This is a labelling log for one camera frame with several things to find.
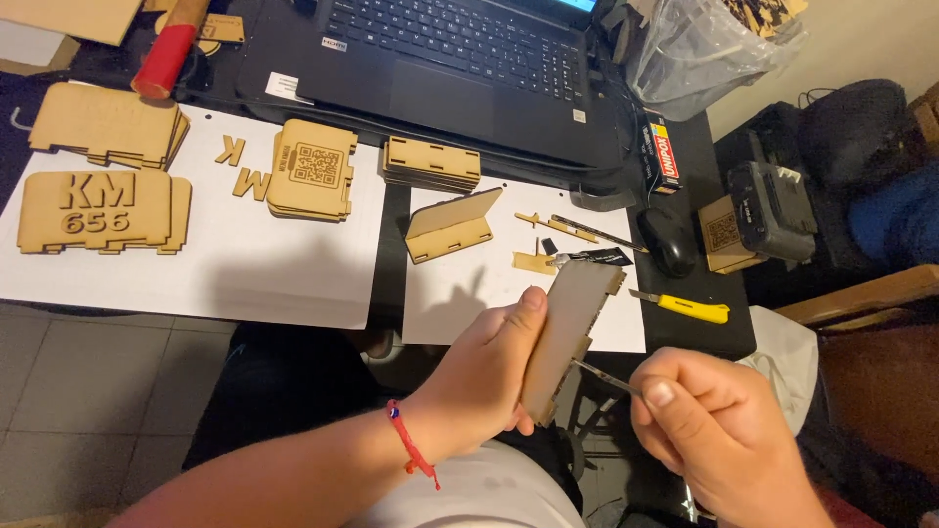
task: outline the computer mouse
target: computer mouse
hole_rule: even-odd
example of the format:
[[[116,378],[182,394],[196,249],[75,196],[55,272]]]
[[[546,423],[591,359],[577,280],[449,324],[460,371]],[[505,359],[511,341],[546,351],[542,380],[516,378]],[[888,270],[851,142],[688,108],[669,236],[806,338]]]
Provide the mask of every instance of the computer mouse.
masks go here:
[[[698,263],[698,245],[675,213],[648,208],[636,216],[636,224],[659,270],[676,279],[691,274]]]

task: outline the glue tube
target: glue tube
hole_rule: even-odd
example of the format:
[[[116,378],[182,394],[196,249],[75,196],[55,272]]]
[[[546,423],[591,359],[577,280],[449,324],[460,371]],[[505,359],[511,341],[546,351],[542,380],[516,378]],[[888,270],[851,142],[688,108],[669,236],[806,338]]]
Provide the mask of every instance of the glue tube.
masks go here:
[[[592,249],[590,251],[581,251],[580,253],[558,253],[554,260],[548,264],[559,268],[568,260],[586,260],[587,262],[599,262],[600,264],[609,264],[610,266],[631,266],[633,261],[623,253],[618,247],[607,249]]]

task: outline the qr code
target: qr code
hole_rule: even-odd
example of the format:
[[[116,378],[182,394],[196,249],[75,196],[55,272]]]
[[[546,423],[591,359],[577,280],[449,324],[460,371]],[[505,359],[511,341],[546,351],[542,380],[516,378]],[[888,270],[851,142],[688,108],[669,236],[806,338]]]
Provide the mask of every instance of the qr code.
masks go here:
[[[290,179],[335,189],[339,187],[343,153],[329,148],[297,143],[297,162]]]
[[[713,253],[740,241],[740,231],[737,230],[737,219],[733,212],[729,212],[707,224],[708,251]]]

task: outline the white wall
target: white wall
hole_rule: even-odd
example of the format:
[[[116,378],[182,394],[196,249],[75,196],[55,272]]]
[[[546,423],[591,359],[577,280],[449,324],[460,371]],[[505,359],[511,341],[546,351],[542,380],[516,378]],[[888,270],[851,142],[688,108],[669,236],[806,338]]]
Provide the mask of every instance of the white wall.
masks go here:
[[[885,78],[912,101],[939,82],[939,0],[809,0],[801,19],[809,38],[792,64],[708,108],[715,140],[812,88]]]

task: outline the black desk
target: black desk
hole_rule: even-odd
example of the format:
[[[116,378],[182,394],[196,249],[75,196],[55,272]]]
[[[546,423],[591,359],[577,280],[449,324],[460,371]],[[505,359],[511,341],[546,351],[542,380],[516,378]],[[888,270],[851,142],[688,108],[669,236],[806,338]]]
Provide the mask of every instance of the black desk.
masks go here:
[[[211,12],[227,12],[240,15],[245,20],[245,31],[251,35],[254,14],[259,9],[256,2],[234,0],[227,9],[221,6],[210,7]],[[70,78],[98,85],[126,88],[137,70],[138,58],[148,49],[153,40],[152,27],[159,13],[142,13],[134,24],[120,48],[83,42],[68,72]],[[208,68],[204,76],[193,76],[187,87],[208,93],[213,97],[233,100],[233,79],[236,77],[241,54],[237,46],[224,45],[217,54],[208,58]],[[22,106],[20,121],[32,122],[38,110],[43,85],[51,79],[17,81],[4,75],[0,86],[0,113],[3,114],[4,151],[0,152],[0,204],[6,204],[9,193],[28,161],[26,147],[27,132],[12,129],[7,120],[14,106]],[[274,102],[286,100],[270,97]],[[244,107],[212,100],[183,101],[231,114],[254,116]],[[343,122],[335,122],[356,130],[357,127]],[[383,140],[380,134],[356,130],[359,141],[366,145],[379,146]],[[717,172],[715,152],[711,141],[707,115],[695,116],[685,123],[670,125],[670,138],[675,150],[675,157],[685,183],[685,188],[671,196],[652,196],[652,205],[668,207],[688,219],[689,226],[697,225],[692,221],[692,212],[718,199],[724,194]],[[484,156],[484,170],[487,165]],[[624,185],[630,188],[641,202],[645,194],[640,179],[639,161],[631,157],[624,171]],[[525,179],[523,172],[504,175],[509,178]],[[629,218],[635,229],[635,216],[641,205],[630,208]],[[389,185],[385,193],[385,205],[382,215],[382,227],[379,235],[379,247],[375,281],[372,292],[372,304],[369,311],[369,326],[398,326],[404,311],[405,277],[407,268],[407,249],[399,231],[399,223],[407,219],[410,211],[410,189]],[[699,349],[728,359],[739,359],[756,348],[753,336],[747,296],[740,273],[720,275],[706,270],[701,258],[691,276],[674,280],[662,275],[646,255],[636,255],[636,266],[627,268],[627,272],[638,274],[639,288],[650,293],[667,293],[678,297],[705,303],[725,303],[731,307],[730,320],[724,325],[687,318],[652,303],[642,304],[642,316],[649,351],[664,346]],[[611,374],[628,377],[635,364],[642,356],[617,352],[592,352],[590,361]]]

